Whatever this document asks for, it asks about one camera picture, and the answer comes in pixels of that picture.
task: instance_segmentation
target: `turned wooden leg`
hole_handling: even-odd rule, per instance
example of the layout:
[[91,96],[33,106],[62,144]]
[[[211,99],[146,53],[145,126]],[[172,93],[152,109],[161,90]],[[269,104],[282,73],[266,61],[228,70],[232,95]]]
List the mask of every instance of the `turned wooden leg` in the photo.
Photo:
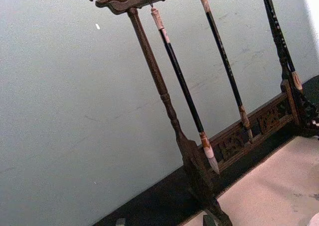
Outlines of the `turned wooden leg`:
[[191,189],[194,196],[200,201],[205,211],[215,219],[219,226],[232,226],[229,216],[222,211],[211,185],[209,186],[203,179],[202,175],[198,172],[195,166],[188,162],[184,165],[184,169],[189,178]]

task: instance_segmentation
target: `beige floor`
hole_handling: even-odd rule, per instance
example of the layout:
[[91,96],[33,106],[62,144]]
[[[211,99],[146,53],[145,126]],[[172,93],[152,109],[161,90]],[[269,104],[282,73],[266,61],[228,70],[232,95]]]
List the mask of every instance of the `beige floor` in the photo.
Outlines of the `beige floor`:
[[296,137],[218,200],[234,226],[307,226],[319,212],[319,141]]

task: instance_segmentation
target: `white wall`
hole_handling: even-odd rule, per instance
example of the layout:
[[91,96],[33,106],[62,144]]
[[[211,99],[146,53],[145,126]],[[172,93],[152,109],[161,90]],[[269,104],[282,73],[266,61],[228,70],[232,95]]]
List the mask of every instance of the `white wall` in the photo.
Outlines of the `white wall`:
[[[210,0],[248,112],[280,92],[262,0]],[[319,74],[303,0],[274,0],[303,81]],[[156,3],[207,133],[239,119],[199,0]],[[89,226],[181,166],[129,18],[88,0],[0,0],[0,226]],[[150,8],[140,10],[199,142]]]
[[313,36],[319,56],[319,2],[318,0],[305,0],[309,19],[312,24]]

